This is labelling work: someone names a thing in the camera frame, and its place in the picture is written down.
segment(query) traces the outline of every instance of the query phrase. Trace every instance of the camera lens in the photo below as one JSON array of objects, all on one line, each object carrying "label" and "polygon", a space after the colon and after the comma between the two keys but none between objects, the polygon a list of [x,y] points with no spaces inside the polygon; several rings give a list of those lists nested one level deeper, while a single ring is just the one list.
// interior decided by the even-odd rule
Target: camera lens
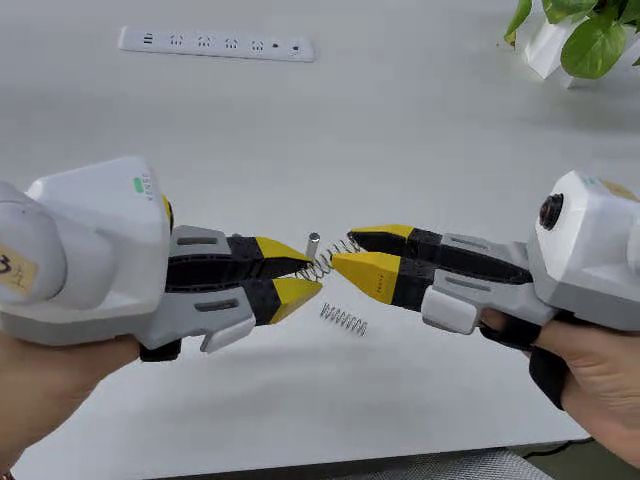
[{"label": "camera lens", "polygon": [[558,223],[562,205],[564,204],[564,196],[560,194],[550,195],[540,207],[540,225],[545,230],[552,230]]}]

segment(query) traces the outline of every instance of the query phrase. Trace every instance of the electrical outlet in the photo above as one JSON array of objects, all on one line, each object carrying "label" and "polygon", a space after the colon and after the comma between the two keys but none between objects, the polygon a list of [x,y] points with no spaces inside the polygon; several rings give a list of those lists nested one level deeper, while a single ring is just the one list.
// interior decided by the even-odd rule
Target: electrical outlet
[{"label": "electrical outlet", "polygon": [[224,31],[156,30],[124,27],[121,50],[181,55],[313,62],[315,51],[304,37],[276,38]]}]

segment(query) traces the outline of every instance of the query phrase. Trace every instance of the green leaf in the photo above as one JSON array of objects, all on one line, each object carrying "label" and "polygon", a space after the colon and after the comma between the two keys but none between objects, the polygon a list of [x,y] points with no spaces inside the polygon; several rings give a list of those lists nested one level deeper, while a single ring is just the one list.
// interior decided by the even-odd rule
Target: green leaf
[{"label": "green leaf", "polygon": [[565,18],[593,10],[598,0],[542,0],[542,8],[549,23],[560,23]]},{"label": "green leaf", "polygon": [[587,18],[587,12],[580,12],[580,13],[576,13],[575,15],[571,15],[571,25],[580,23],[585,18]]},{"label": "green leaf", "polygon": [[507,28],[507,33],[504,34],[504,41],[512,47],[516,46],[516,30],[520,28],[520,25],[524,23],[529,14],[531,13],[531,0],[518,0],[518,7],[513,14],[511,23]]},{"label": "green leaf", "polygon": [[640,0],[629,0],[627,8],[620,15],[620,23],[629,23],[640,18]]},{"label": "green leaf", "polygon": [[579,25],[567,39],[560,61],[574,77],[596,79],[605,75],[624,52],[624,27],[606,16],[591,18]]}]

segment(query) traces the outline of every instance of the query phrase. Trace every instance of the potted plant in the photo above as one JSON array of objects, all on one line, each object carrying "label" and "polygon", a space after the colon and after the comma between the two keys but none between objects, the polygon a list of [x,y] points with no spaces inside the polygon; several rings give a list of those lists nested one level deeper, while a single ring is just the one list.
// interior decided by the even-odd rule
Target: potted plant
[{"label": "potted plant", "polygon": [[[574,79],[599,79],[625,52],[625,66],[640,66],[640,51],[636,51],[640,50],[640,0],[541,1],[546,21],[527,44],[525,54],[543,78],[562,66],[569,77],[567,86]],[[517,31],[531,10],[532,0],[518,0],[504,36],[514,48]]]}]

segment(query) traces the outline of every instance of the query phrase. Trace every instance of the gray floor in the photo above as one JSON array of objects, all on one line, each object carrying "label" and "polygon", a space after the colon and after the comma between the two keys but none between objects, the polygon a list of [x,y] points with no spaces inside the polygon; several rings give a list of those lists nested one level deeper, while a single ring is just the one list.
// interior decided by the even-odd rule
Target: gray floor
[{"label": "gray floor", "polygon": [[550,457],[532,457],[529,461],[555,480],[640,479],[640,470],[624,463],[595,442],[574,445]]}]

